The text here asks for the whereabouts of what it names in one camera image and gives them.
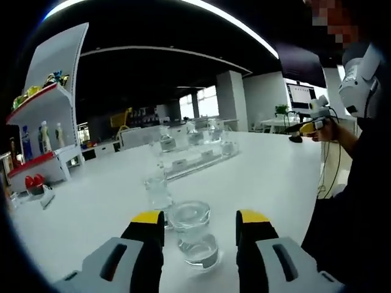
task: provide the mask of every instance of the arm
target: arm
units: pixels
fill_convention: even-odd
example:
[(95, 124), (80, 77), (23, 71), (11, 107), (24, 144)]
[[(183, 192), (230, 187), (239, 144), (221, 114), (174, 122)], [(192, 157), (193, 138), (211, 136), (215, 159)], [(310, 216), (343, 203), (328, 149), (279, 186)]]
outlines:
[(350, 133), (346, 128), (335, 124), (334, 135), (337, 138), (339, 144), (345, 149), (351, 158), (353, 158), (353, 149), (356, 145), (358, 138)]
[(330, 119), (325, 121), (325, 125), (322, 129), (311, 133), (308, 136), (312, 137), (314, 142), (337, 140), (351, 158), (353, 158), (353, 149), (358, 141), (358, 138), (354, 134)]

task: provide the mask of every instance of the hand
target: hand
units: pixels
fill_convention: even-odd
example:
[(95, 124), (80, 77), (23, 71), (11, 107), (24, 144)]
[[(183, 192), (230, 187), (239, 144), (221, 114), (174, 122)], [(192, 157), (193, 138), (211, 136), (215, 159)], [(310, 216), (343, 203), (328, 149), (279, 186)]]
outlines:
[(333, 121), (326, 119), (324, 121), (324, 126), (320, 130), (317, 130), (312, 133), (308, 133), (307, 137), (312, 137), (314, 142), (329, 142), (335, 137), (334, 131), (336, 125), (333, 125)]

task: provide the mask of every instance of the window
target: window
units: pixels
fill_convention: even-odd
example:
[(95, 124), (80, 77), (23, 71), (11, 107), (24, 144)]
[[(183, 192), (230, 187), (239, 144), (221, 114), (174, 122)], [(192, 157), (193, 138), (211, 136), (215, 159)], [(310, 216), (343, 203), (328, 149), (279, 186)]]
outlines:
[(213, 117), (219, 115), (216, 87), (208, 87), (197, 93), (198, 109), (200, 117)]
[(80, 143), (90, 140), (90, 132), (88, 130), (87, 122), (78, 125), (78, 136)]
[(193, 103), (191, 95), (184, 96), (179, 99), (179, 106), (181, 108), (181, 117), (194, 118)]

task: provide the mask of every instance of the bottle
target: bottle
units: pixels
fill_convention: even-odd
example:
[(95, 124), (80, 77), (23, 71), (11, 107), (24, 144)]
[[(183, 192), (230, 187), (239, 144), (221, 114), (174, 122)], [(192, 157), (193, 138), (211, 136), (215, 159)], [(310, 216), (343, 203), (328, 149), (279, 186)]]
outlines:
[(46, 125), (46, 121), (41, 123), (41, 133), (42, 133), (42, 148), (43, 153), (49, 153), (51, 151), (50, 139), (49, 139), (49, 129)]
[(177, 147), (175, 139), (169, 134), (168, 127), (160, 127), (160, 145), (163, 152), (172, 151)]
[(11, 160), (12, 160), (12, 167), (13, 169), (18, 168), (20, 163), (18, 159), (16, 158), (16, 146), (15, 146), (15, 138), (10, 138), (10, 144), (11, 144)]
[(62, 128), (61, 123), (57, 123), (57, 129), (56, 129), (56, 139), (59, 144), (59, 148), (63, 148), (65, 146), (64, 137), (62, 135)]
[(222, 129), (218, 128), (216, 119), (209, 119), (208, 124), (210, 142), (220, 141), (222, 136)]
[(188, 126), (188, 142), (190, 145), (203, 144), (203, 133), (196, 130), (196, 125), (193, 122), (187, 122)]
[(38, 128), (38, 144), (39, 144), (39, 152), (41, 154), (44, 154), (43, 145), (42, 145), (42, 126), (39, 126)]
[(221, 153), (223, 156), (231, 156), (235, 154), (238, 146), (232, 141), (232, 138), (229, 137), (228, 132), (224, 132), (221, 140)]
[(24, 153), (24, 160), (26, 162), (32, 160), (32, 150), (31, 150), (31, 144), (30, 144), (30, 135), (27, 131), (27, 125), (23, 126), (23, 133), (22, 133), (22, 144), (23, 144), (23, 153)]
[(162, 211), (164, 213), (164, 227), (166, 229), (170, 228), (167, 217), (174, 201), (167, 188), (166, 174), (160, 168), (159, 171), (154, 172), (144, 181), (144, 185), (147, 190), (150, 209)]

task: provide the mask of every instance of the person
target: person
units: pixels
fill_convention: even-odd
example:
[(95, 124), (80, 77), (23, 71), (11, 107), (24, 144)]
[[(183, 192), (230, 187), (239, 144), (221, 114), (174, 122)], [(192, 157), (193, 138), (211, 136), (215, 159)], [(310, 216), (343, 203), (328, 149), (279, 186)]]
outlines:
[(334, 198), (316, 201), (302, 243), (319, 270), (372, 292), (389, 259), (382, 252), (387, 248), (383, 239), (389, 221), (387, 164), (391, 162), (384, 121), (384, 116), (358, 118), (362, 133), (357, 138), (328, 119), (324, 128), (310, 135), (316, 142), (338, 141), (353, 161), (345, 189)]
[(378, 50), (382, 64), (375, 74), (381, 86), (380, 102), (376, 115), (357, 118), (362, 130), (360, 137), (334, 119), (328, 119), (323, 129), (311, 135), (316, 142), (337, 140), (351, 156), (352, 164), (344, 190), (334, 198), (316, 201), (302, 248), (315, 258), (318, 270), (325, 270), (352, 291), (383, 291), (390, 260), (386, 251), (391, 156), (385, 131), (391, 110), (391, 50), (389, 42), (381, 37), (380, 30), (385, 27), (369, 21), (370, 10), (376, 9), (377, 20), (384, 18), (374, 4), (364, 7), (350, 0), (304, 2), (311, 5), (314, 20), (322, 18), (317, 23), (327, 23), (327, 32), (342, 41), (347, 49), (345, 59), (346, 56), (348, 60), (363, 57), (371, 43)]

